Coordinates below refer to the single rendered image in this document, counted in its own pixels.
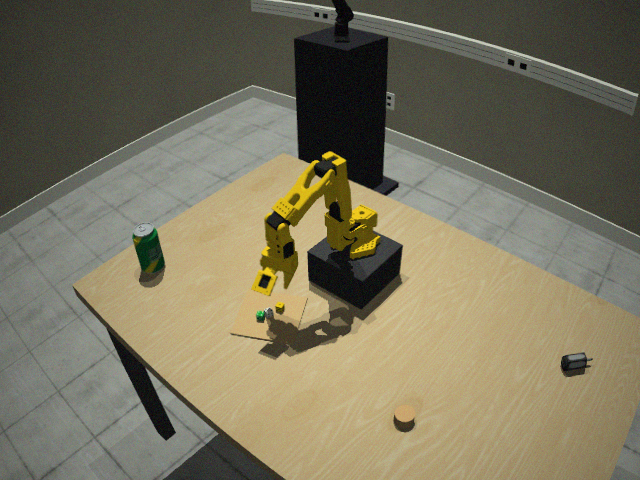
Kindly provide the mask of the green drink can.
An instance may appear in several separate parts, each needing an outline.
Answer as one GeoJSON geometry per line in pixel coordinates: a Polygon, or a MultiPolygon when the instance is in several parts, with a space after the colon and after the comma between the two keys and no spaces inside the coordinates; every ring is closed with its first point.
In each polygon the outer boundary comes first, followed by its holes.
{"type": "Polygon", "coordinates": [[[142,271],[149,274],[159,272],[165,265],[157,230],[151,223],[141,223],[132,236],[142,271]]]}

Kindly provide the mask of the tan flat mat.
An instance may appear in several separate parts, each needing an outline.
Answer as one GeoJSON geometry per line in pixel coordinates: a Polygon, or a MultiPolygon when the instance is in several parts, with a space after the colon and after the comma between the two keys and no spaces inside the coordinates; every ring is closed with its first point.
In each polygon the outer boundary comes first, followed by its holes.
{"type": "Polygon", "coordinates": [[[307,299],[273,292],[267,296],[248,289],[230,334],[294,345],[307,299]],[[283,312],[276,311],[277,302],[284,303],[283,312]],[[257,311],[268,307],[274,316],[257,320],[257,311]]]}

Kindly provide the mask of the brown cylinder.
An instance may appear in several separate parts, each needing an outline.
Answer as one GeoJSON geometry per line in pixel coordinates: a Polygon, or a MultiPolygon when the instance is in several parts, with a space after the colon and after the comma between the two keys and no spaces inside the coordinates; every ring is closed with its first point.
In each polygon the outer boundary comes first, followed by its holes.
{"type": "Polygon", "coordinates": [[[415,410],[409,405],[402,405],[395,410],[393,421],[397,427],[408,428],[413,424],[414,418],[415,410]]]}

